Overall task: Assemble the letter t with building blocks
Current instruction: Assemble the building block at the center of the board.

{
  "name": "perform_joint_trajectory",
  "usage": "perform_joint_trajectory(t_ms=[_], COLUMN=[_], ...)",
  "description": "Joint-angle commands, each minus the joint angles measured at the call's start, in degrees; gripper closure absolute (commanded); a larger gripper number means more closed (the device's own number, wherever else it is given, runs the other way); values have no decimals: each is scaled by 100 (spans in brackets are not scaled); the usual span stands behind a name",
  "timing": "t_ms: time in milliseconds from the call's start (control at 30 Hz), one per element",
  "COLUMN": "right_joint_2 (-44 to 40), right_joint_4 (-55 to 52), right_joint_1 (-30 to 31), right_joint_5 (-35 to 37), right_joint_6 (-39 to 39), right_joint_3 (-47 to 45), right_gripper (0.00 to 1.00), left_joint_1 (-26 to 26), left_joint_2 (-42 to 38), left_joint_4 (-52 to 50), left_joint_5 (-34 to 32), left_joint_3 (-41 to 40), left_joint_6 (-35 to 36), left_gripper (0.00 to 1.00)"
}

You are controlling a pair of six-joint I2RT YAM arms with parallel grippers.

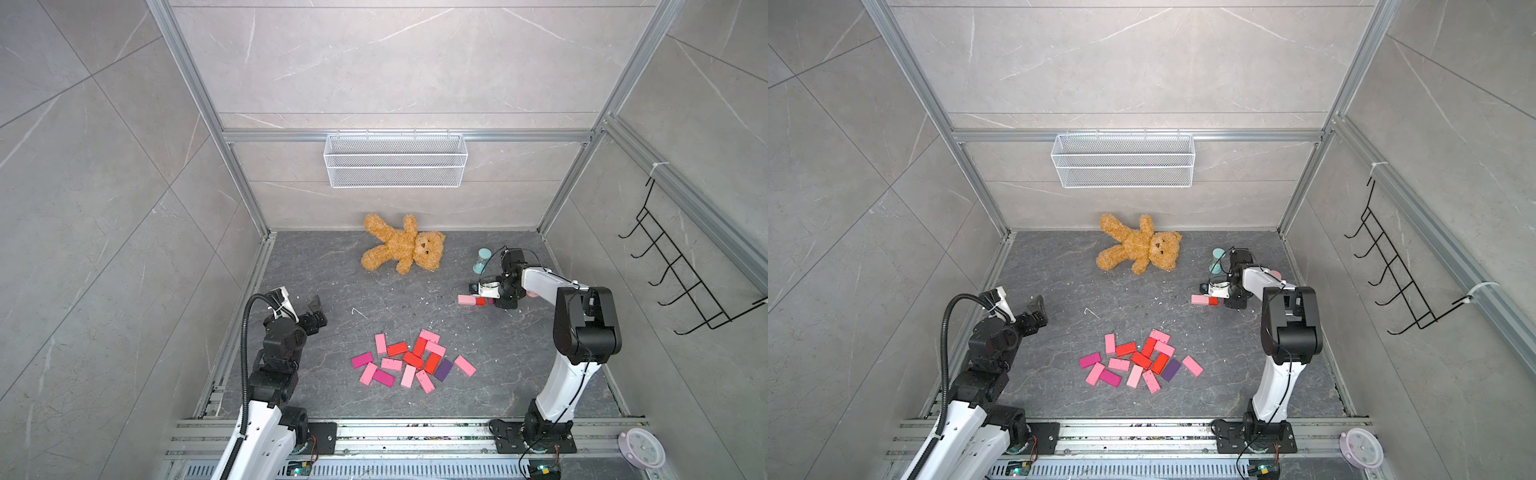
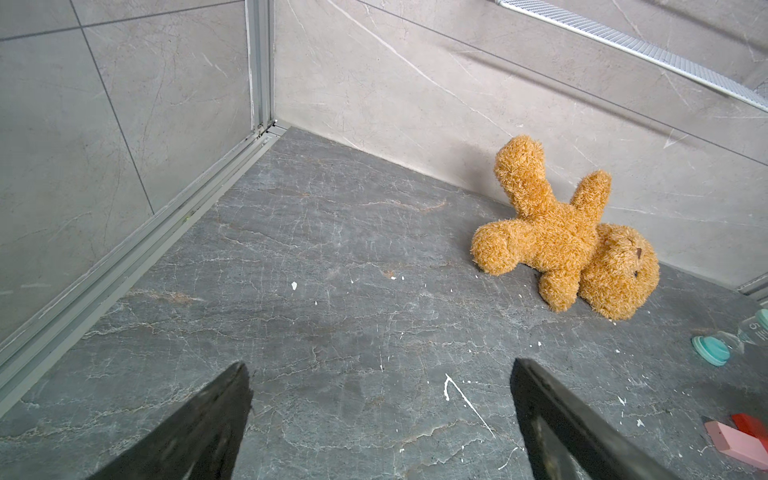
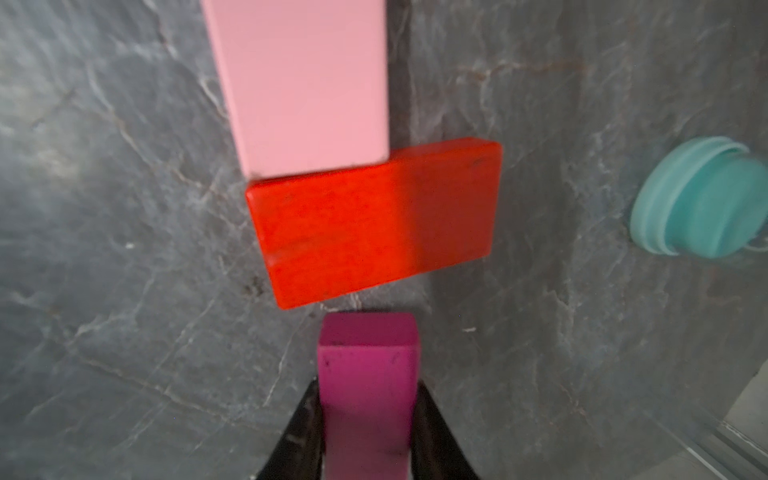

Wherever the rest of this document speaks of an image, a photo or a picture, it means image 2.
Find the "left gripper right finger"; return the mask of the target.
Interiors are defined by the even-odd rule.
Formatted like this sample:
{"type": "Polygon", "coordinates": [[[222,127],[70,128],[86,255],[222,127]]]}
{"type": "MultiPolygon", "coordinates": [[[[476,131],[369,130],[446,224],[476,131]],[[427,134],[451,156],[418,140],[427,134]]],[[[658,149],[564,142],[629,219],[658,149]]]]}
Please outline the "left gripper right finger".
{"type": "Polygon", "coordinates": [[[535,360],[517,358],[510,376],[516,418],[536,479],[675,479],[535,360]]]}

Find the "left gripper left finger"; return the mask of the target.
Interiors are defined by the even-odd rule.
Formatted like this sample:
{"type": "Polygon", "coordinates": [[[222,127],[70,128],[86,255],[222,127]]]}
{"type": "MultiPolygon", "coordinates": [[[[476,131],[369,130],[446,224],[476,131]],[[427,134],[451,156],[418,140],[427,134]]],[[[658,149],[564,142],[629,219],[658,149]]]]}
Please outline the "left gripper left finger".
{"type": "Polygon", "coordinates": [[[93,479],[230,479],[253,390],[235,362],[93,479]]]}

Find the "red block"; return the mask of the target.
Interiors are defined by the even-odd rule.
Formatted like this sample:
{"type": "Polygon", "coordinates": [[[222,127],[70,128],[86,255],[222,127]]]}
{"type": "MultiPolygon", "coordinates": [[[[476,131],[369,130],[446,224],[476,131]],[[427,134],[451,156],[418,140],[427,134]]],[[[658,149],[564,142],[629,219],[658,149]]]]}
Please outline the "red block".
{"type": "Polygon", "coordinates": [[[758,439],[768,451],[768,430],[762,421],[744,413],[733,414],[731,419],[739,431],[758,439]]]}

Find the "light pink block top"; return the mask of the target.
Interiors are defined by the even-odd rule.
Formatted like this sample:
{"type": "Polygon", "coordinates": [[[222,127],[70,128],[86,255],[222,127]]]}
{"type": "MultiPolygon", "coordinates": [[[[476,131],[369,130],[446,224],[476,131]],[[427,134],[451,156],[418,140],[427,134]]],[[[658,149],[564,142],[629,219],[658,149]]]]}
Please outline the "light pink block top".
{"type": "Polygon", "coordinates": [[[767,450],[757,437],[717,421],[704,424],[715,449],[759,470],[766,470],[767,450]]]}

